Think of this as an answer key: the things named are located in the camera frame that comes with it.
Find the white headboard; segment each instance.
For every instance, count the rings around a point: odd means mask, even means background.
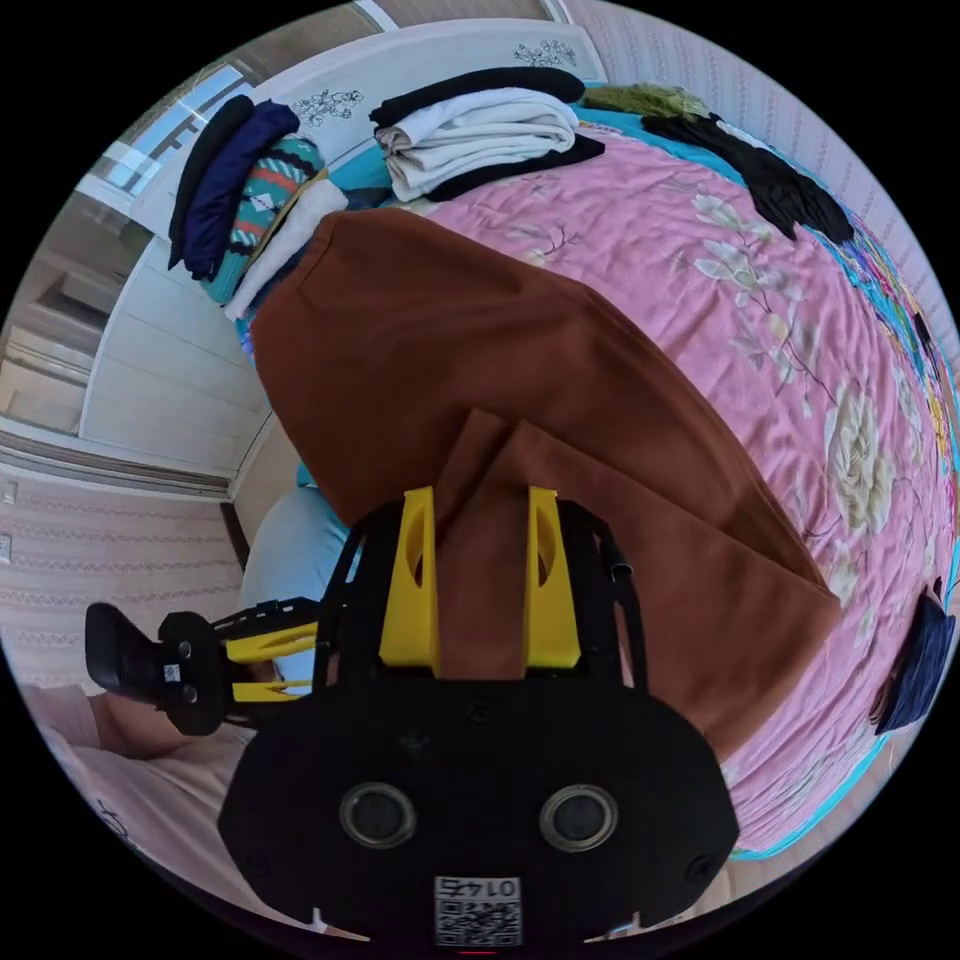
[[[336,168],[373,144],[368,115],[389,97],[488,67],[559,67],[604,81],[603,64],[582,27],[539,20],[448,20],[405,27],[344,44],[277,74],[254,102],[286,103],[300,132]],[[130,216],[166,237],[189,147],[178,151],[134,200]]]

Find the green cloth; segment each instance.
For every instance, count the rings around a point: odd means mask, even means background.
[[[585,107],[636,113],[641,117],[706,117],[710,109],[683,87],[636,83],[627,87],[591,87],[583,96]]]

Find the pink wallpaper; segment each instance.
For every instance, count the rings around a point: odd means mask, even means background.
[[[16,504],[0,503],[13,543],[0,563],[0,637],[18,680],[96,691],[83,622],[97,600],[151,636],[173,610],[213,619],[237,609],[241,571],[217,503],[14,479]]]
[[[830,127],[775,80],[703,37],[603,0],[565,4],[590,34],[611,83],[685,87],[821,177],[884,244],[960,376],[960,335],[930,262],[887,192]]]

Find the person's leg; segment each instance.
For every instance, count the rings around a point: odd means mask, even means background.
[[[347,528],[314,487],[285,493],[264,517],[250,547],[240,588],[243,607],[269,600],[320,600],[330,582]],[[277,660],[284,680],[313,677],[313,651]],[[297,688],[308,692],[308,687]]]

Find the white cabinet door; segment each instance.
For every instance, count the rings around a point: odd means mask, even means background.
[[[151,241],[127,281],[100,345],[80,437],[136,461],[234,476],[269,413],[233,324],[169,244]]]

